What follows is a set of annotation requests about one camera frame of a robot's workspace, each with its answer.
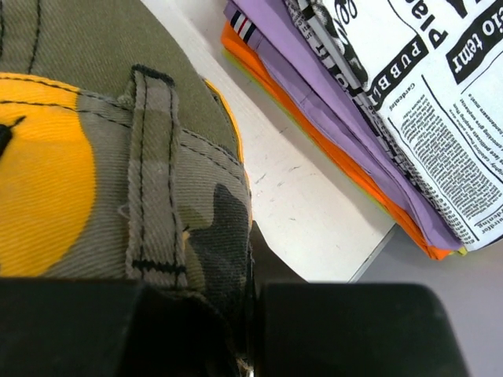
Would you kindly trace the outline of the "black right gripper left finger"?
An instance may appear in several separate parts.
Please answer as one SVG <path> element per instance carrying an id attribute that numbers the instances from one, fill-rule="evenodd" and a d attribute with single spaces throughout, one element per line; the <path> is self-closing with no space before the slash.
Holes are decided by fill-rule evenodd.
<path id="1" fill-rule="evenodd" d="M 7 278 L 4 376 L 237 376 L 220 322 L 146 284 Z"/>

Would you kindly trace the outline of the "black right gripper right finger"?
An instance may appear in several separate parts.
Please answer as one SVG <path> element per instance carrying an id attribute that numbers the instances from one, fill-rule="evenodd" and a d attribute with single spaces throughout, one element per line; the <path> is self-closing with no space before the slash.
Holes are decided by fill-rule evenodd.
<path id="1" fill-rule="evenodd" d="M 419 284 L 271 283 L 257 376 L 468 376 L 443 304 Z"/>

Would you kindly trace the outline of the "camouflage yellow green trousers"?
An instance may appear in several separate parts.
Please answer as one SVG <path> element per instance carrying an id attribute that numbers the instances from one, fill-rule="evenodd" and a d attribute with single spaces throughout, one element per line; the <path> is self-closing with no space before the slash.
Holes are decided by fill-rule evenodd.
<path id="1" fill-rule="evenodd" d="M 2 2 L 1 282 L 193 298 L 240 376 L 251 230 L 228 105 L 142 2 Z"/>

